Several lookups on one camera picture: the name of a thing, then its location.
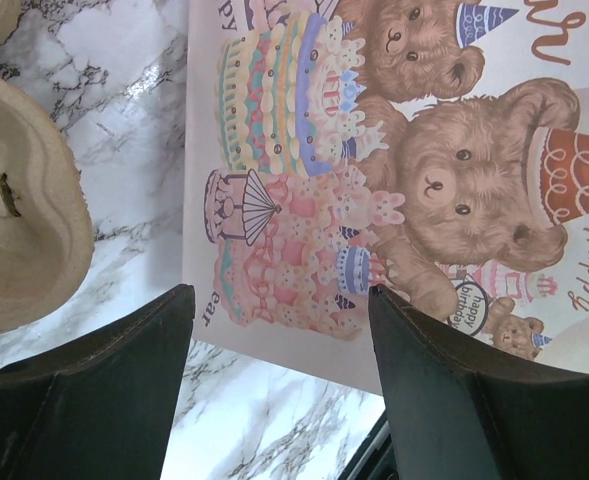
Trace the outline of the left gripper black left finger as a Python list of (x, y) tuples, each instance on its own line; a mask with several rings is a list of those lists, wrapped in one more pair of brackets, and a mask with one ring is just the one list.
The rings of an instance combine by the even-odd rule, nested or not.
[(195, 315), (179, 284), (0, 369), (0, 479), (157, 479)]

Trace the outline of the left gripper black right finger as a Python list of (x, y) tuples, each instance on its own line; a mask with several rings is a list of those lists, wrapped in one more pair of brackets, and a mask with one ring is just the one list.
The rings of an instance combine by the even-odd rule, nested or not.
[(383, 285), (369, 321), (404, 479), (589, 479), (589, 374), (505, 353)]

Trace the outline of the brown cardboard cup carrier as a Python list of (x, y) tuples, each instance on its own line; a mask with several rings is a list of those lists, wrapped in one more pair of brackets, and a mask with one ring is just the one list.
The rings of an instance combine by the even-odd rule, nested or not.
[[(0, 44), (21, 6), (0, 1)], [(0, 76), (0, 333), (62, 306), (94, 251), (74, 156), (49, 115)]]

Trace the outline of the white paper takeout bag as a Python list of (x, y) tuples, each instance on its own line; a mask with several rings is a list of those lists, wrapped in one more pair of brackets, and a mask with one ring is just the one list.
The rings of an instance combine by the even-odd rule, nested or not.
[(589, 373), (589, 1), (194, 1), (197, 339), (378, 392), (370, 289)]

